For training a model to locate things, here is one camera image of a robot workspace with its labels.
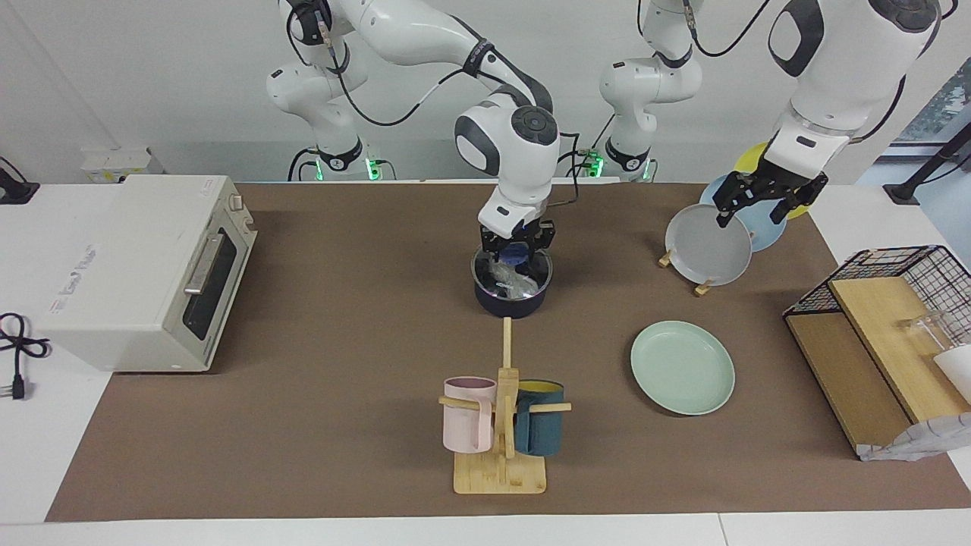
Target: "wooden board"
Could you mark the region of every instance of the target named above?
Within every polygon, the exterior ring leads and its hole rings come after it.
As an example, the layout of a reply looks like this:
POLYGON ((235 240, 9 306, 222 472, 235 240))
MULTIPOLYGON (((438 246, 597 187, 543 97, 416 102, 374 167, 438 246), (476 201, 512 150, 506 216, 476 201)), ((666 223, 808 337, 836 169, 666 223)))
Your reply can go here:
POLYGON ((912 423, 842 313, 786 318, 854 446, 886 446, 912 423))
POLYGON ((535 495, 546 490, 546 460, 517 453, 455 454, 452 488, 461 495, 535 495))
POLYGON ((971 404, 934 363, 939 351, 934 341, 906 326, 927 313, 906 280, 850 279, 830 286, 911 421, 971 411, 971 404))

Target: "oven door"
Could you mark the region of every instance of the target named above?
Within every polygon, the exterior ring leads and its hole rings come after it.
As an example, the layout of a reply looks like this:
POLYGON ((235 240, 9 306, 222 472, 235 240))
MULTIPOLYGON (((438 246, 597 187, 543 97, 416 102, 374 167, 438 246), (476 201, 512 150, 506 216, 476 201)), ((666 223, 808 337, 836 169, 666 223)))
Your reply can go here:
POLYGON ((165 329, 191 354, 188 366, 173 364, 172 371, 209 369, 249 256, 249 242, 228 213, 217 209, 166 319, 165 329))

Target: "yellow plate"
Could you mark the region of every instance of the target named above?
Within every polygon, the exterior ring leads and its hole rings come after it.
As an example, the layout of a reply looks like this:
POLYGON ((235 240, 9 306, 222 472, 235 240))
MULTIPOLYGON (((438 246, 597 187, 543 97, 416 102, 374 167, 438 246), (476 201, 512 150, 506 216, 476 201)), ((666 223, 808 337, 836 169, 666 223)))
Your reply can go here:
MULTIPOLYGON (((755 168, 758 167, 758 159, 762 157, 765 149, 769 147, 769 143, 763 142, 752 146, 741 157, 738 161, 735 161, 735 170, 740 173, 752 173, 755 168)), ((800 216, 809 212, 809 207, 801 206, 796 208, 794 211, 790 212, 786 218, 792 220, 794 218, 799 218, 800 216)))

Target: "wire basket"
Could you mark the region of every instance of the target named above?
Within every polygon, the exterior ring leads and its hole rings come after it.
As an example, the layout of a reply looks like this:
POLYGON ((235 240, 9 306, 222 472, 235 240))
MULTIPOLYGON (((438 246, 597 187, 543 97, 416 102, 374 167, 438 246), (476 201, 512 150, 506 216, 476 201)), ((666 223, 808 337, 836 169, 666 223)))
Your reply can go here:
POLYGON ((944 329, 953 342, 971 343, 971 274, 938 245, 860 251, 789 307, 786 316, 842 312, 829 283, 877 277, 903 277, 928 310, 950 315, 944 329))

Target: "light green plate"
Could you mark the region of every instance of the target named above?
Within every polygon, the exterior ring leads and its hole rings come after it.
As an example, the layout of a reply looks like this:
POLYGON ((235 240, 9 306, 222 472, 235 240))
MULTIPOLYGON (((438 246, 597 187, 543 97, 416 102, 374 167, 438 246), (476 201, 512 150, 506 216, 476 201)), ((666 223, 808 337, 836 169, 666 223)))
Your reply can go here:
POLYGON ((694 324, 666 321, 644 328, 630 350, 641 390, 663 408, 704 415, 735 389, 735 366, 714 335, 694 324))

